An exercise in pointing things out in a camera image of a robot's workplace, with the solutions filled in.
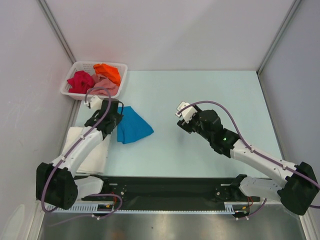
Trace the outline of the blue t-shirt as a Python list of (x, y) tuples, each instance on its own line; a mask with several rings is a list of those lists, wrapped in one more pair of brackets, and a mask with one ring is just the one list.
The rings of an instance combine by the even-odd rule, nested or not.
[(123, 115), (117, 126), (118, 143), (135, 143), (154, 133), (153, 128), (131, 106), (125, 106), (123, 111), (119, 107), (118, 110)]

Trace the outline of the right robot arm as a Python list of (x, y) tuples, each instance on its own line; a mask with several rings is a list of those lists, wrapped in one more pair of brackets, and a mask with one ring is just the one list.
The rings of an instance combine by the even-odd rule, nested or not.
[(202, 136), (218, 154), (245, 163), (267, 176), (266, 179), (239, 175), (230, 188), (231, 196), (242, 201), (245, 197), (261, 197), (281, 202), (292, 213), (303, 216), (319, 193), (313, 168), (272, 158), (246, 143), (239, 133), (224, 128), (214, 110), (201, 110), (197, 105), (182, 102), (177, 107), (177, 125)]

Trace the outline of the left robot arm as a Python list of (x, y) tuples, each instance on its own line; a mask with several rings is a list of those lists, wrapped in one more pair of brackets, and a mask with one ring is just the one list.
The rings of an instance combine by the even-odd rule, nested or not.
[(102, 100), (100, 109), (86, 121), (70, 145), (52, 162), (42, 162), (37, 167), (35, 196), (45, 212), (49, 212), (46, 205), (68, 210), (82, 198), (96, 196), (105, 200), (110, 196), (111, 188), (96, 176), (99, 170), (86, 170), (85, 178), (77, 179), (76, 174), (85, 161), (105, 166), (111, 134), (124, 116), (118, 110), (120, 104), (113, 98)]

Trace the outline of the pink crumpled t-shirt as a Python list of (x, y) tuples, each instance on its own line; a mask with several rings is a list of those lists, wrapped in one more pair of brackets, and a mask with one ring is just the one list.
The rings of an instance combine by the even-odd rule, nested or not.
[(108, 96), (108, 93), (104, 90), (107, 89), (111, 96), (115, 96), (118, 93), (119, 86), (102, 75), (93, 74), (92, 79), (94, 81), (93, 90), (90, 95)]

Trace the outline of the orange crumpled t-shirt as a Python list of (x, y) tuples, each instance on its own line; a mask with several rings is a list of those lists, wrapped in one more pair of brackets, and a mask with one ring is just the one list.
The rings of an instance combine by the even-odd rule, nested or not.
[(122, 78), (116, 67), (105, 63), (98, 63), (93, 66), (93, 69), (98, 77), (108, 78), (116, 86), (120, 86)]

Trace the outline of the white folded t-shirt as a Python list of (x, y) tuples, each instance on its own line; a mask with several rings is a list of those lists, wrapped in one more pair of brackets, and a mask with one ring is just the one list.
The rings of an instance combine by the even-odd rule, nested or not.
[[(62, 152), (64, 152), (75, 139), (82, 132), (83, 127), (70, 127), (66, 140), (63, 146)], [(77, 174), (98, 174), (101, 175), (105, 170), (105, 166), (108, 158), (109, 143), (111, 140), (111, 135), (107, 135), (106, 138), (97, 145), (83, 161), (83, 163), (77, 169)]]

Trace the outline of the magenta crumpled t-shirt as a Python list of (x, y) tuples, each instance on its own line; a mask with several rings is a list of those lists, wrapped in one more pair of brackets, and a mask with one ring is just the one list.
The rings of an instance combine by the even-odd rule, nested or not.
[(86, 94), (95, 85), (92, 76), (83, 70), (76, 71), (67, 83), (70, 85), (68, 92), (73, 94)]

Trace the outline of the white plastic basket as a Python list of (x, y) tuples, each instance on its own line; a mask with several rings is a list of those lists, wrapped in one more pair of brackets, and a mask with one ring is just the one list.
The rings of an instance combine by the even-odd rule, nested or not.
[(74, 100), (83, 101), (89, 89), (105, 87), (113, 98), (120, 95), (128, 66), (123, 63), (77, 61), (70, 68), (60, 92)]

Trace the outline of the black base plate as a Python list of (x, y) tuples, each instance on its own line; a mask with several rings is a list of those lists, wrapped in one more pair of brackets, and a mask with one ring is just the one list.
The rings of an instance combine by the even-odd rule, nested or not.
[(176, 210), (190, 209), (196, 204), (208, 208), (227, 202), (261, 200), (258, 196), (244, 195), (236, 186), (236, 178), (99, 176), (99, 179), (103, 180), (100, 196), (86, 196), (84, 201), (110, 201), (106, 194), (116, 194), (122, 198), (122, 204), (130, 207), (170, 206)]

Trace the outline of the right corner aluminium post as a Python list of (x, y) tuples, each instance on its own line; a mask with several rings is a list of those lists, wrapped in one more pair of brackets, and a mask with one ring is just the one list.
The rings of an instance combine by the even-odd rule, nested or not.
[(265, 53), (259, 67), (256, 70), (256, 74), (258, 77), (261, 76), (263, 73), (265, 67), (267, 66), (268, 62), (272, 58), (272, 55), (274, 54), (277, 46), (279, 45), (281, 39), (284, 37), (288, 27), (290, 26), (293, 18), (297, 14), (301, 4), (303, 3), (303, 0), (294, 0), (286, 13), (283, 21), (280, 24), (280, 27), (278, 28), (275, 37), (273, 38), (269, 48), (267, 49), (267, 52)]

